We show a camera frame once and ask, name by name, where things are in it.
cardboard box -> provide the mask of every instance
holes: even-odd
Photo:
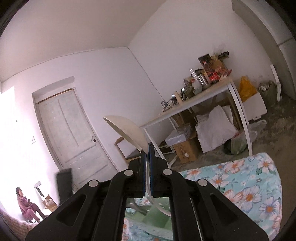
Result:
[[[57,204],[52,200],[52,198],[49,195],[46,196],[42,203],[45,205],[45,209],[49,209],[51,212],[57,209]]]
[[[171,134],[165,139],[165,142],[168,146],[173,146],[178,143],[182,143],[191,136],[192,128],[190,124],[187,124],[186,126],[177,128],[176,130],[173,130]]]
[[[192,128],[195,127],[195,125],[197,124],[197,121],[195,120],[195,113],[191,108],[190,110],[191,112],[187,109],[172,116],[178,127],[183,127],[187,123],[189,123]]]
[[[194,130],[187,141],[173,145],[181,163],[197,160],[201,148],[196,136],[197,133]]]

seated woman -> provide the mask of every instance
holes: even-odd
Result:
[[[17,193],[17,202],[25,219],[29,221],[35,219],[39,223],[40,219],[38,218],[38,216],[36,216],[36,211],[43,219],[47,217],[47,215],[44,215],[35,203],[29,202],[28,199],[24,197],[24,194],[19,187],[17,187],[15,191]]]

ceiling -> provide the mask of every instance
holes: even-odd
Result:
[[[0,37],[0,81],[59,56],[128,46],[165,0],[29,0]]]

blue floral blanket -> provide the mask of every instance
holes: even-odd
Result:
[[[281,180],[273,160],[267,153],[180,173],[192,181],[207,179],[258,224],[267,233],[269,240],[278,234],[282,219]],[[140,206],[151,205],[145,197],[136,199],[136,203]],[[151,235],[126,218],[122,240],[169,239]]]

paper box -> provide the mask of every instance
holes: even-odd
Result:
[[[57,209],[57,204],[52,200],[52,198],[49,195],[46,196],[42,203],[45,205],[45,209],[49,209],[51,212]]]
[[[264,101],[259,92],[248,98],[244,103],[244,109],[248,120],[258,120],[262,115],[267,113]]]
[[[187,141],[173,145],[181,163],[196,161],[200,152],[200,144],[196,130],[193,131]]]
[[[190,137],[191,133],[191,126],[188,124],[178,128],[177,130],[173,130],[172,133],[165,139],[165,142],[168,146],[173,146],[186,141]]]

